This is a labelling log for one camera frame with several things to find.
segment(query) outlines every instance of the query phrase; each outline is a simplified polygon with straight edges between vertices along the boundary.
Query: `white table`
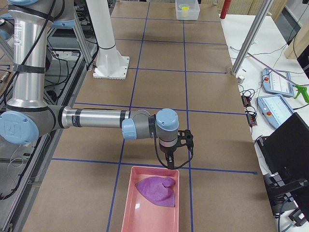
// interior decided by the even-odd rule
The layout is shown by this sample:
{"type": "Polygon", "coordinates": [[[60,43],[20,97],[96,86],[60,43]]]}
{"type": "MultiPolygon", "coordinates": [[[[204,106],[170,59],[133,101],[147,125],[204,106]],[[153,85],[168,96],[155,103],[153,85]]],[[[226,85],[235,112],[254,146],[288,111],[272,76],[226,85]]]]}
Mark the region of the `white table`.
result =
{"type": "MultiPolygon", "coordinates": [[[[240,49],[244,39],[249,31],[249,28],[254,20],[253,15],[230,15],[228,14],[225,19],[221,20],[223,31],[225,34],[226,43],[229,46],[229,53],[231,56],[232,63],[234,63],[238,53],[236,50],[230,48],[240,49]]],[[[254,40],[254,44],[252,44],[249,52],[251,54],[258,54],[258,53],[269,53],[276,49],[281,48],[286,44],[284,38],[282,37],[281,33],[279,32],[276,24],[272,20],[270,16],[267,16],[257,33],[257,36],[254,40]]],[[[284,56],[284,50],[287,46],[284,47],[283,53],[278,60],[276,66],[274,66],[276,60],[280,56],[282,49],[271,54],[262,54],[256,55],[258,59],[278,70],[286,70],[290,72],[302,73],[302,74],[295,74],[291,73],[292,81],[296,82],[299,85],[309,84],[309,79],[303,73],[300,65],[296,60],[286,59],[284,56]]],[[[244,89],[253,88],[255,90],[260,88],[261,84],[261,75],[262,71],[265,67],[257,62],[253,58],[245,58],[241,69],[237,73],[237,76],[242,75],[245,77],[245,81],[242,83],[244,89]]],[[[259,96],[269,95],[264,92],[263,88],[261,88],[259,96]]],[[[251,101],[252,106],[257,109],[256,105],[256,97],[255,94],[253,100],[251,101]]],[[[293,98],[286,98],[288,103],[291,105],[292,108],[301,107],[306,104],[302,96],[299,96],[296,100],[293,98]]],[[[270,135],[274,129],[268,124],[264,116],[262,115],[260,110],[257,110],[258,117],[257,117],[257,125],[253,127],[252,139],[255,140],[260,135],[268,136],[270,135]]],[[[299,115],[303,118],[303,120],[309,125],[309,106],[297,110],[299,115]]],[[[259,163],[263,174],[270,173],[268,170],[263,155],[255,145],[255,150],[257,152],[257,156],[259,158],[259,163]]],[[[285,212],[280,221],[281,231],[285,229],[290,223],[291,220],[287,217],[291,211],[285,212]]],[[[305,223],[302,227],[295,227],[293,226],[289,229],[290,232],[308,232],[309,231],[309,223],[305,223]]]]}

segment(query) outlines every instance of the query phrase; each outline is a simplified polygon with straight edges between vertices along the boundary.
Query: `screen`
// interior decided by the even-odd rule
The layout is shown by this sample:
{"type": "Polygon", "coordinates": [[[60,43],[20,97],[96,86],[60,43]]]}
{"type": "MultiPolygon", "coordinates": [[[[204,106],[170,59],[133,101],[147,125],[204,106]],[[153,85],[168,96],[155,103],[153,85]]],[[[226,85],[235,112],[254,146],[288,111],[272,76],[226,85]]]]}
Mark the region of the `screen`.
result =
{"type": "MultiPolygon", "coordinates": [[[[309,181],[309,127],[297,113],[264,141],[264,148],[269,169],[278,172],[286,184],[300,178],[309,181]]],[[[309,221],[309,187],[291,194],[309,221]]]]}
{"type": "MultiPolygon", "coordinates": [[[[279,72],[286,78],[288,78],[286,72],[279,72]]],[[[270,88],[275,91],[283,92],[283,93],[291,93],[289,88],[289,83],[284,80],[281,76],[278,74],[272,72],[270,74],[270,88]]]]}
{"type": "Polygon", "coordinates": [[[291,110],[279,96],[263,98],[262,101],[272,112],[272,116],[279,125],[285,122],[292,115],[291,110]]]}

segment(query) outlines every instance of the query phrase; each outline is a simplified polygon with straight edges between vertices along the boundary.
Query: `white wall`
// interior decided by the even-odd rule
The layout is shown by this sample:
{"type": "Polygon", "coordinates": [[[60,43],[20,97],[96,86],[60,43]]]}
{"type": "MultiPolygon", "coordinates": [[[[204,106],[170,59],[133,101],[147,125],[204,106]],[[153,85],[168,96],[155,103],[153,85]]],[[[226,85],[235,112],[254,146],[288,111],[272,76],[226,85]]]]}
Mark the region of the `white wall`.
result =
{"type": "MultiPolygon", "coordinates": [[[[305,8],[308,6],[302,3],[302,0],[288,0],[286,3],[286,9],[291,13],[296,21],[299,20],[305,8]]],[[[299,24],[303,26],[306,22],[309,21],[309,7],[307,8],[304,15],[301,17],[299,24]]]]}

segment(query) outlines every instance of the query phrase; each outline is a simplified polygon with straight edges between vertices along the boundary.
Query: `plastic tray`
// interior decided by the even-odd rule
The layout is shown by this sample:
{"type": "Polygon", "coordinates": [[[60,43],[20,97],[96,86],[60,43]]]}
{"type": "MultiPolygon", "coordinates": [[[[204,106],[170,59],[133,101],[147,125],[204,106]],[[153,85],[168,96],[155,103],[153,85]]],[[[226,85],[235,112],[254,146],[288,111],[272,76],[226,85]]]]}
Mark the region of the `plastic tray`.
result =
{"type": "Polygon", "coordinates": [[[179,20],[197,20],[200,11],[197,0],[175,0],[175,8],[179,20]]]}
{"type": "Polygon", "coordinates": [[[132,167],[122,232],[178,232],[179,172],[164,168],[132,167]],[[145,199],[135,185],[150,176],[175,180],[175,207],[158,206],[145,199]]]}

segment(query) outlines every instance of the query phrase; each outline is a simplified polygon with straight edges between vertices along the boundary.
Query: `white container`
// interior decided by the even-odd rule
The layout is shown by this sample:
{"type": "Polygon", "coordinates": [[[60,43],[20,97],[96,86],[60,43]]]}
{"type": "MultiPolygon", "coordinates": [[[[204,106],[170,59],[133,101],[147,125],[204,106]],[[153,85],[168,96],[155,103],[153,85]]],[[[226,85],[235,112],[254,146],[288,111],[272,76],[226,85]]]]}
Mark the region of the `white container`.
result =
{"type": "Polygon", "coordinates": [[[176,18],[179,20],[197,20],[199,5],[197,0],[175,0],[176,18]]]}

